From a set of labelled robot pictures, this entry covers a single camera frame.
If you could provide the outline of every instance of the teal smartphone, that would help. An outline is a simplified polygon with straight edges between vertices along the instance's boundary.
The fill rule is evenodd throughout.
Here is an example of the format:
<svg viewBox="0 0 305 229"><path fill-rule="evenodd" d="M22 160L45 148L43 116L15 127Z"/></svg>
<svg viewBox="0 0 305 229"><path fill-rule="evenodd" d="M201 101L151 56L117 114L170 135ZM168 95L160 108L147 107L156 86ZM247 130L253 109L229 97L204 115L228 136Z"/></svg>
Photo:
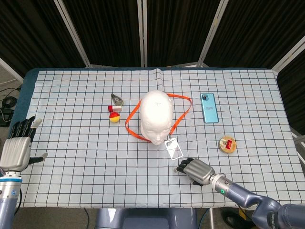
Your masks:
<svg viewBox="0 0 305 229"><path fill-rule="evenodd" d="M203 93L200 95L205 123L218 123L218 114L213 93Z"/></svg>

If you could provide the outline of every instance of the toy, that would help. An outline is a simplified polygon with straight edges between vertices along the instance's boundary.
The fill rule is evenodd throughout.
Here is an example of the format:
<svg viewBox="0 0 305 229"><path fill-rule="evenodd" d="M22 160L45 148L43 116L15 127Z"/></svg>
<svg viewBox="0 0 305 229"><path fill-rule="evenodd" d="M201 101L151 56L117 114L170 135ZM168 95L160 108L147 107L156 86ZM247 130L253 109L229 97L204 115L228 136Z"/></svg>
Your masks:
<svg viewBox="0 0 305 229"><path fill-rule="evenodd" d="M112 123L117 123L120 120L120 114L117 112L111 112L109 115L109 120Z"/></svg>
<svg viewBox="0 0 305 229"><path fill-rule="evenodd" d="M109 105L108 106L108 111L109 112L117 112L117 111L121 111L122 110L122 106L112 106L112 105Z"/></svg>

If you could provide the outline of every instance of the small ball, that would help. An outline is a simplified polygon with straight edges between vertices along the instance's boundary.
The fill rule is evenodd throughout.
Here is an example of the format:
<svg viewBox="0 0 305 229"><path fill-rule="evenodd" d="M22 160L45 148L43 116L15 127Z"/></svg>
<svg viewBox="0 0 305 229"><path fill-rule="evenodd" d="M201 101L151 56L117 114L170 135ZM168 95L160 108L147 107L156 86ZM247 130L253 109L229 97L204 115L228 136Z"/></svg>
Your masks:
<svg viewBox="0 0 305 229"><path fill-rule="evenodd" d="M120 114L117 112L111 112L109 115L109 120L112 123L117 123L120 120Z"/></svg>

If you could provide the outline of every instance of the badge holder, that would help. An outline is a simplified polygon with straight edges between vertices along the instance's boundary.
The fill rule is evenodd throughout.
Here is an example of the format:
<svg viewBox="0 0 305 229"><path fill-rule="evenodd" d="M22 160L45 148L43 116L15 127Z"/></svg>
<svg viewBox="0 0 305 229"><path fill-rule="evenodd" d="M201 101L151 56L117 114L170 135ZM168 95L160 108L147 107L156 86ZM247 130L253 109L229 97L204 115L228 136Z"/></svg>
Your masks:
<svg viewBox="0 0 305 229"><path fill-rule="evenodd" d="M183 157L183 153L180 149L180 146L179 146L176 138L173 137L173 138L165 141L164 143L165 143L165 147L166 147L168 154L170 155L172 161Z"/></svg>

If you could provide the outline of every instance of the orange lanyard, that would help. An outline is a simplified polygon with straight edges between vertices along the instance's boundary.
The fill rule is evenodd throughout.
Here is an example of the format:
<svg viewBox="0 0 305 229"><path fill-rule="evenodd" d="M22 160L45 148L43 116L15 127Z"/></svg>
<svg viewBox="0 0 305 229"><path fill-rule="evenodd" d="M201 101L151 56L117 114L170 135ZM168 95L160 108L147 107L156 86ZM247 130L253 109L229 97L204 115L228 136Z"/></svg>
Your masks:
<svg viewBox="0 0 305 229"><path fill-rule="evenodd" d="M190 108L192 107L192 100L186 96L183 96L183 95L178 95L178 94L170 94L170 93L166 93L168 95L168 97L172 97L172 98L181 98L181 99L186 99L188 100L191 104L190 104L190 107L183 113L183 115L180 116L180 118L175 122L175 124L172 126L170 132L169 132L169 135L171 135L174 130L176 129L176 127L179 125L179 123L181 122L181 120L185 117L185 115L189 112ZM131 118L133 117L133 115L137 112L137 110L139 109L140 107L140 104L141 104L141 100L139 101L139 103L137 104L137 106L134 108L134 110L130 113L130 115L128 116L128 118L126 119L125 121L125 127L126 127L126 130L128 131L128 133L130 133L132 136L138 138L138 139L141 139L141 140L144 140L144 141L147 141L147 142L150 142L150 140L138 135L137 133L135 133L134 131L132 131L131 129L129 129L128 127L128 123L129 123L129 120L131 120Z"/></svg>

